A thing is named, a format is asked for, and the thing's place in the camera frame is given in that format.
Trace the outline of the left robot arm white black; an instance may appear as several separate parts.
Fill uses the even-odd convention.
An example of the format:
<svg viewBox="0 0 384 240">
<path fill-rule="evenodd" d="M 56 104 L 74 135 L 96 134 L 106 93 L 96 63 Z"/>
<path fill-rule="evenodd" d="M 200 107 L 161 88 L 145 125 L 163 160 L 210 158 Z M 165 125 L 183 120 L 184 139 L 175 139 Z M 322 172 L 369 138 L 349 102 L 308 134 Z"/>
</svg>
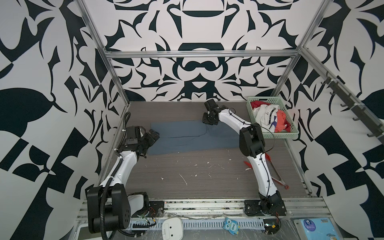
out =
<svg viewBox="0 0 384 240">
<path fill-rule="evenodd" d="M 123 136 L 114 150 L 117 160 L 107 177 L 97 187 L 87 192 L 88 225 L 92 234 L 99 233 L 103 240 L 111 240 L 116 232 L 127 237 L 138 237 L 143 231 L 131 231 L 132 216 L 145 217 L 150 210 L 146 192 L 128 195 L 126 184 L 139 158 L 146 158 L 147 152 L 160 138 L 158 132 L 142 126 L 128 126 L 131 113 L 123 118 Z"/>
</svg>

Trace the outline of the grey blue t shirt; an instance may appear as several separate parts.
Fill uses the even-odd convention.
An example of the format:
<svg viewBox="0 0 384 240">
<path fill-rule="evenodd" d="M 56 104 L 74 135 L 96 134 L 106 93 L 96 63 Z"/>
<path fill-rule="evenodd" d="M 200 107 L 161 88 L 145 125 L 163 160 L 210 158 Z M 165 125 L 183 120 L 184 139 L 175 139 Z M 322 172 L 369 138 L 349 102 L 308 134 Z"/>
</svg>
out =
<svg viewBox="0 0 384 240">
<path fill-rule="evenodd" d="M 202 121 L 152 123 L 160 138 L 149 155 L 166 155 L 211 149 L 238 148 L 239 134 L 224 123 L 206 125 Z"/>
</svg>

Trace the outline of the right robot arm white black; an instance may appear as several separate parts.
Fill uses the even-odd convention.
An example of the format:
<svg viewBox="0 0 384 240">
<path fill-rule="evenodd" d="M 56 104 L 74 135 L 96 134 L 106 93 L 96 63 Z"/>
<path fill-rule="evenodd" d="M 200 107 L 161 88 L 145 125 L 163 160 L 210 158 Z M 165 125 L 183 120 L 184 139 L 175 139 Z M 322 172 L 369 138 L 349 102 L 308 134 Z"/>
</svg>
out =
<svg viewBox="0 0 384 240">
<path fill-rule="evenodd" d="M 212 126 L 221 122 L 237 132 L 240 151 L 249 160 L 256 176 L 260 199 L 246 200 L 245 214 L 249 217 L 283 215 L 286 207 L 268 168 L 262 127 L 243 120 L 230 108 L 219 106 L 214 100 L 208 100 L 204 105 L 207 111 L 202 122 Z"/>
</svg>

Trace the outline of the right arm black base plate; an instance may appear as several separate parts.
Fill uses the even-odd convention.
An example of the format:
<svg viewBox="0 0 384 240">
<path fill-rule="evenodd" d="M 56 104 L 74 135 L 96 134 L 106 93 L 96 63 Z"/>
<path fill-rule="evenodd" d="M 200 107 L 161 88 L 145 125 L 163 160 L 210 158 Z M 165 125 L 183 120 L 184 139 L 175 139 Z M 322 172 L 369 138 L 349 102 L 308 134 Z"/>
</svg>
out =
<svg viewBox="0 0 384 240">
<path fill-rule="evenodd" d="M 245 200 L 244 204 L 244 212 L 249 217 L 286 215 L 287 208 L 283 201 L 270 203 L 267 200 Z"/>
</svg>

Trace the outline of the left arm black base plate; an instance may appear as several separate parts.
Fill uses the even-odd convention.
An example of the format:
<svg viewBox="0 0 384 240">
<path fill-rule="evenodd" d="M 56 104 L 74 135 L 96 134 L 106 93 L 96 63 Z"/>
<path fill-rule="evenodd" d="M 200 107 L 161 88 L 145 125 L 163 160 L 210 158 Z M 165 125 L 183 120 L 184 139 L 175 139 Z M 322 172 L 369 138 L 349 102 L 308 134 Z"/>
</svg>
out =
<svg viewBox="0 0 384 240">
<path fill-rule="evenodd" d="M 149 201 L 149 207 L 145 214 L 147 218 L 157 218 L 164 213 L 164 201 Z"/>
</svg>

